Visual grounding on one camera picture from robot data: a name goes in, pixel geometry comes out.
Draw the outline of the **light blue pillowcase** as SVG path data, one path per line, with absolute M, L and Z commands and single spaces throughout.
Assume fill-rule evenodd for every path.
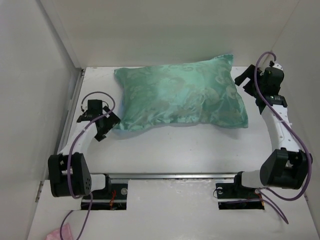
M 121 67 L 118 129 L 126 132 L 172 124 L 212 124 L 245 129 L 249 117 L 231 76 L 232 54 L 181 64 Z

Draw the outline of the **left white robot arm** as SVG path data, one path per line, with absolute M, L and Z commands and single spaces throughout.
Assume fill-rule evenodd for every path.
M 101 198 L 112 193 L 105 174 L 91 174 L 86 162 L 93 140 L 101 142 L 120 123 L 102 100 L 87 101 L 87 110 L 79 116 L 73 136 L 64 148 L 48 158 L 51 193 L 54 197 L 84 197 L 95 192 Z

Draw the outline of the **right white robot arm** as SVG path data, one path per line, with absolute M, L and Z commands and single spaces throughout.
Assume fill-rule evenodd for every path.
M 250 188 L 277 187 L 298 190 L 308 174 L 308 160 L 301 144 L 286 129 L 288 125 L 288 104 L 279 94 L 284 72 L 279 64 L 264 71 L 250 65 L 235 84 L 240 86 L 245 79 L 249 82 L 243 89 L 255 98 L 259 113 L 269 133 L 272 153 L 259 170 L 239 172 L 231 185 L 233 194 L 243 197 Z

